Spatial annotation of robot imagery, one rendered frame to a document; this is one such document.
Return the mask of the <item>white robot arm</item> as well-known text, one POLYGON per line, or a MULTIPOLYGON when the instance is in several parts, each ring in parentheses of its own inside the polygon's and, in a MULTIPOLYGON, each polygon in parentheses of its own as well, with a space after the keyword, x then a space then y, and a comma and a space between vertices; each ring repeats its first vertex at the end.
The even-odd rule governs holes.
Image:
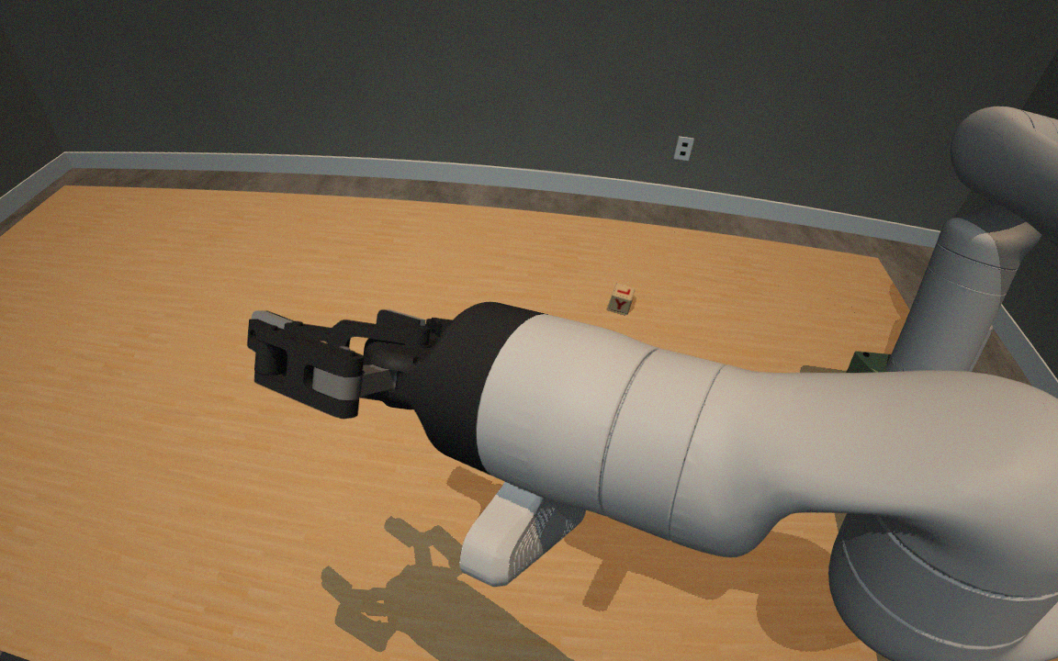
POLYGON ((518 326, 476 420, 505 482, 461 572, 507 586, 585 510, 723 557, 790 514, 847 513, 828 588, 871 650, 1058 658, 1058 398, 973 373, 1026 252, 1058 247, 1058 118, 975 110, 951 164, 987 201, 944 223, 887 372, 747 371, 553 315, 518 326))

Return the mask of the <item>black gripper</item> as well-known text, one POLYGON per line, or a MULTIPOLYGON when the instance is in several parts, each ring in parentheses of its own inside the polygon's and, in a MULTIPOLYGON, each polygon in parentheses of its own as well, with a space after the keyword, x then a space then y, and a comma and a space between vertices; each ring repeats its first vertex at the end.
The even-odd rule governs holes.
POLYGON ((359 398, 414 409, 438 452, 490 476, 476 446, 484 386, 503 344, 542 314, 497 302, 454 319, 381 309, 377 325, 341 319, 328 328, 256 310, 247 346, 256 384, 339 419, 357 417, 359 398), (368 338, 364 355, 350 351, 352 336, 368 338))

